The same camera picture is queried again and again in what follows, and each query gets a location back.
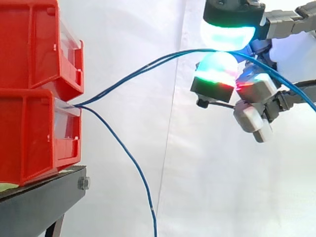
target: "metal frame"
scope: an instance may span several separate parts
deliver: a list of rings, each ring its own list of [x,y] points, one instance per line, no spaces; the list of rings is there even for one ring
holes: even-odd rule
[[[50,179],[0,193],[0,236],[58,237],[65,212],[85,195],[85,166],[72,166]]]

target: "red plastic bin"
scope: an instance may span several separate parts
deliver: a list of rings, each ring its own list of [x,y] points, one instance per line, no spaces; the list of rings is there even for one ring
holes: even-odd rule
[[[44,88],[63,100],[83,94],[83,43],[57,0],[0,0],[0,88]]]
[[[80,161],[81,110],[49,90],[0,89],[0,182],[23,186]]]

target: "blue cable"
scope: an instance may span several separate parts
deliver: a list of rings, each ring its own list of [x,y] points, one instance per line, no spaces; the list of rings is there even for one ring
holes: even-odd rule
[[[115,83],[114,85],[112,85],[111,87],[107,88],[106,90],[102,91],[100,94],[94,96],[93,98],[82,102],[80,104],[77,105],[87,105],[90,103],[93,103],[101,98],[103,98],[104,96],[106,96],[107,94],[109,94],[111,91],[113,91],[114,89],[118,88],[120,85],[122,85],[123,83],[131,80],[132,78],[139,76],[145,72],[148,72],[166,62],[169,62],[175,58],[181,57],[183,55],[186,54],[190,54],[193,52],[218,52],[217,50],[214,49],[191,49],[191,50],[185,50],[185,51],[180,51],[180,52],[176,52],[176,53],[171,53],[168,54],[166,56],[163,56],[145,66],[143,66],[142,68],[140,68],[139,70],[131,73],[130,75],[124,77],[123,79],[121,79],[120,81],[118,81],[117,83]],[[289,80],[287,80],[286,78],[284,78],[282,75],[280,75],[277,71],[275,71],[274,69],[270,68],[269,66],[259,62],[258,60],[256,60],[255,58],[252,58],[248,55],[239,53],[239,52],[229,52],[232,55],[237,55],[240,57],[243,57],[245,59],[247,59],[248,61],[256,64],[257,66],[259,66],[260,68],[262,68],[264,71],[266,71],[268,74],[270,74],[271,76],[275,77],[280,83],[284,84],[285,86],[287,86],[289,89],[291,89],[292,91],[294,91],[296,94],[300,95],[303,100],[310,105],[310,107],[316,112],[316,106],[315,104],[312,102],[312,100],[300,89],[298,88],[296,85],[294,85],[293,83],[291,83]]]
[[[218,52],[217,50],[213,50],[213,49],[192,49],[192,50],[185,50],[185,51],[180,51],[180,52],[176,52],[176,53],[171,53],[168,54],[166,56],[163,56],[145,66],[143,66],[142,68],[138,69],[137,71],[131,73],[130,75],[124,77],[123,79],[121,79],[120,81],[118,81],[117,83],[115,83],[114,85],[110,86],[109,88],[105,89],[104,91],[102,91],[101,93],[99,93],[98,95],[92,97],[91,99],[82,102],[80,104],[75,105],[76,107],[88,110],[90,112],[92,112],[93,114],[95,114],[100,121],[108,128],[108,130],[112,133],[112,135],[116,138],[116,140],[118,141],[118,143],[122,146],[122,148],[125,150],[125,152],[127,153],[127,155],[130,157],[130,159],[133,161],[133,163],[135,164],[147,191],[147,196],[148,196],[148,202],[149,202],[149,206],[151,209],[151,213],[152,213],[152,217],[153,217],[153,222],[154,222],[154,233],[155,233],[155,237],[158,236],[157,234],[157,218],[156,218],[156,214],[154,211],[154,207],[153,207],[153,202],[152,202],[152,198],[151,198],[151,193],[150,193],[150,189],[148,186],[148,183],[146,181],[145,175],[142,172],[139,164],[137,163],[137,161],[135,160],[135,158],[133,157],[133,155],[129,152],[129,150],[127,149],[127,147],[124,145],[124,143],[119,139],[119,137],[115,134],[115,132],[112,130],[112,128],[109,126],[109,124],[94,110],[85,107],[84,105],[87,104],[91,104],[101,98],[103,98],[104,96],[106,96],[107,94],[109,94],[111,91],[115,90],[116,88],[118,88],[120,85],[124,84],[125,82],[131,80],[132,78],[139,76],[145,72],[148,72],[164,63],[167,63],[175,58],[181,57],[183,55],[186,54],[190,54],[193,52]],[[294,85],[293,83],[291,83],[289,80],[287,80],[286,78],[284,78],[280,73],[278,73],[276,70],[270,68],[269,66],[265,65],[264,63],[259,62],[258,60],[256,60],[255,58],[252,58],[248,55],[239,53],[239,52],[229,52],[232,55],[236,55],[236,56],[241,56],[245,59],[247,59],[248,61],[254,63],[255,65],[259,66],[260,68],[262,68],[265,72],[267,72],[269,75],[273,76],[274,78],[276,78],[280,83],[284,84],[285,86],[287,86],[290,90],[294,91],[296,94],[300,95],[303,100],[310,105],[310,107],[316,112],[316,106],[313,103],[313,101],[300,89],[298,88],[296,85]]]
[[[111,134],[115,137],[115,139],[118,141],[118,143],[122,146],[122,148],[124,149],[124,151],[127,153],[127,155],[130,157],[130,159],[132,160],[132,162],[134,163],[134,165],[136,166],[142,180],[143,183],[145,185],[146,188],[146,192],[147,192],[147,197],[148,197],[148,203],[149,203],[149,207],[152,213],[152,217],[153,217],[153,222],[154,222],[154,236],[158,237],[158,233],[157,233],[157,218],[156,218],[156,214],[155,214],[155,210],[153,207],[153,201],[152,201],[152,195],[149,189],[149,185],[147,183],[147,180],[145,178],[145,175],[141,169],[141,167],[139,166],[139,164],[137,163],[136,159],[133,157],[133,155],[129,152],[129,150],[127,149],[127,147],[124,145],[124,143],[120,140],[120,138],[117,136],[117,134],[113,131],[113,129],[110,127],[110,125],[97,113],[95,112],[93,109],[85,107],[85,106],[80,106],[77,105],[76,107],[78,108],[82,108],[84,110],[88,110],[91,113],[93,113],[94,115],[96,115],[98,117],[98,119],[100,119],[100,121],[108,128],[108,130],[111,132]]]

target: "wall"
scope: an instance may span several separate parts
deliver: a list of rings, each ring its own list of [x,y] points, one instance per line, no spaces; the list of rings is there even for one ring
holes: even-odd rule
[[[60,3],[65,19],[85,42],[86,92],[76,101],[159,56],[203,47],[203,0]],[[164,65],[91,106],[144,169],[159,236],[315,236],[314,113],[296,106],[273,124],[273,142],[255,143],[232,111],[195,105],[189,89],[202,56]],[[82,164],[88,166],[91,189],[66,214],[62,236],[153,236],[135,167],[88,112],[83,118]]]

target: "green light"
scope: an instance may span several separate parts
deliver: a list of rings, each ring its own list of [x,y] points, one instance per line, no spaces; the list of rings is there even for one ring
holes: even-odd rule
[[[255,27],[222,28],[205,22],[201,23],[204,43],[215,50],[238,51],[249,44],[255,34]]]
[[[194,75],[201,80],[235,86],[238,76],[238,62],[226,52],[207,54],[199,63]]]

